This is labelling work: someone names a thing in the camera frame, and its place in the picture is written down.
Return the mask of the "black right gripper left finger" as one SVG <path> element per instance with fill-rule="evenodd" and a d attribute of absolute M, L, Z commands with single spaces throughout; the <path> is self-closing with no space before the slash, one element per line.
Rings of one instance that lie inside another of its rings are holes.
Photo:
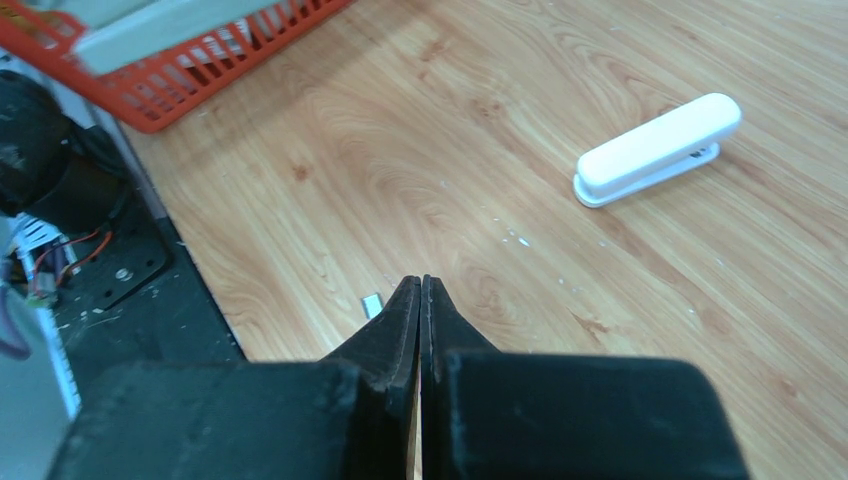
<path fill-rule="evenodd" d="M 136 362 L 96 381 L 52 479 L 410 479 L 421 280 L 308 362 Z"/>

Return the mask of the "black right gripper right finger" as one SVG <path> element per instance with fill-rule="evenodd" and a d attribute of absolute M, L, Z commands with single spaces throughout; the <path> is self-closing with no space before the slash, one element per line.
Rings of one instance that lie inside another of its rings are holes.
<path fill-rule="evenodd" d="M 422 283 L 427 479 L 746 479 L 719 396 L 668 358 L 508 353 Z"/>

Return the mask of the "small staple strip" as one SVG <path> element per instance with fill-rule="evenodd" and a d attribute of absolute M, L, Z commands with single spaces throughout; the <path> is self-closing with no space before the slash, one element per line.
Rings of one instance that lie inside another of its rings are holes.
<path fill-rule="evenodd" d="M 361 305 L 368 320 L 376 318 L 383 310 L 384 303 L 379 293 L 361 298 Z"/>

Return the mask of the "white stapler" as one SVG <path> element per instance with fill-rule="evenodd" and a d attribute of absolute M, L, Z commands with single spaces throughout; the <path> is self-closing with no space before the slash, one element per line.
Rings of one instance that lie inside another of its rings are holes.
<path fill-rule="evenodd" d="M 742 118 L 741 107 L 723 93 L 670 110 L 584 153 L 573 178 L 575 197 L 600 208 L 706 165 Z"/>

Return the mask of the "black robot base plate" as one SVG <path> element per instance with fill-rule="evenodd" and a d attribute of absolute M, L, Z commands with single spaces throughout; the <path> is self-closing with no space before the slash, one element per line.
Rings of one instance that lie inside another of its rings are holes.
<path fill-rule="evenodd" d="M 108 230 L 106 247 L 64 281 L 54 311 L 81 398 L 120 364 L 244 360 L 169 217 L 133 197 Z"/>

